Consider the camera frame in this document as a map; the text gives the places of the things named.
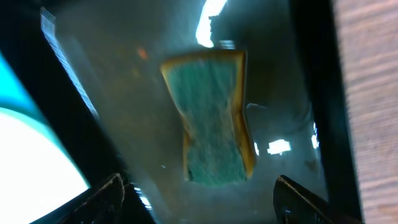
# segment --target sponge edge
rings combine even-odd
[[[207,186],[252,175],[254,153],[242,112],[245,53],[213,50],[161,66],[184,127],[185,177]]]

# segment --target glass pane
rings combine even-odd
[[[272,223],[280,174],[328,199],[287,1],[83,0],[42,15],[158,222]],[[247,181],[217,187],[187,180],[185,128],[160,72],[170,58],[210,48],[245,51],[242,113],[256,160]]]

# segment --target wood grain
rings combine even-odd
[[[333,2],[366,223],[398,223],[398,0]]]

